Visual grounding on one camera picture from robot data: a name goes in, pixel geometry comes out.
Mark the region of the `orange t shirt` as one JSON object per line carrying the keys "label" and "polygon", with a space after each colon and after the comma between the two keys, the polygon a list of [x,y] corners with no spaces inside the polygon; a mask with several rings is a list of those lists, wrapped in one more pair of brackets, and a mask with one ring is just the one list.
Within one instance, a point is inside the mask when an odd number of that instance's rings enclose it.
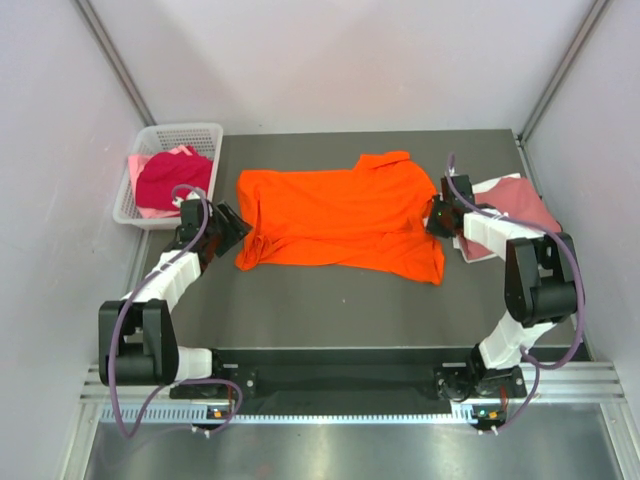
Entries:
{"label": "orange t shirt", "polygon": [[245,170],[236,192],[253,228],[240,270],[339,265],[443,281],[442,245],[424,227],[438,190],[406,151],[363,154],[350,169]]}

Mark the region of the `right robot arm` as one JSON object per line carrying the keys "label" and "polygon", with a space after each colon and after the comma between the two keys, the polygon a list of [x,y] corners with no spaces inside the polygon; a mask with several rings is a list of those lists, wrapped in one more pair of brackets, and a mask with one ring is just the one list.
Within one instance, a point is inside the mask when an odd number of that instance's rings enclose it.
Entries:
{"label": "right robot arm", "polygon": [[504,262],[505,312],[470,351],[461,372],[440,370],[442,394],[458,401],[520,395],[516,375],[531,348],[570,316],[582,316],[585,294],[573,239],[534,220],[479,203],[466,175],[446,174],[433,198],[427,232],[478,244]]}

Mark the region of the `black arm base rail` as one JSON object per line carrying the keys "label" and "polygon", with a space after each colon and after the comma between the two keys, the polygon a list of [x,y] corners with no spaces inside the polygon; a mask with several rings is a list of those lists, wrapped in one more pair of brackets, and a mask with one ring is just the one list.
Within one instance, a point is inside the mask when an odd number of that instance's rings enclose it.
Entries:
{"label": "black arm base rail", "polygon": [[213,375],[241,387],[243,415],[448,413],[452,400],[526,397],[524,371],[485,372],[468,347],[217,349]]}

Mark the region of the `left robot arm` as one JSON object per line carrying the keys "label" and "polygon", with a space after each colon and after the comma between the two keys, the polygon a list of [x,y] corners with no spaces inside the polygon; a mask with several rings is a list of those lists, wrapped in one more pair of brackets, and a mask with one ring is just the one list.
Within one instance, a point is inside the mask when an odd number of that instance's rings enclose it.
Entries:
{"label": "left robot arm", "polygon": [[226,387],[227,374],[213,350],[178,345],[172,310],[209,264],[250,233],[227,203],[198,199],[181,207],[180,224],[158,263],[120,300],[98,313],[99,375],[116,386],[165,386],[191,380],[205,396]]}

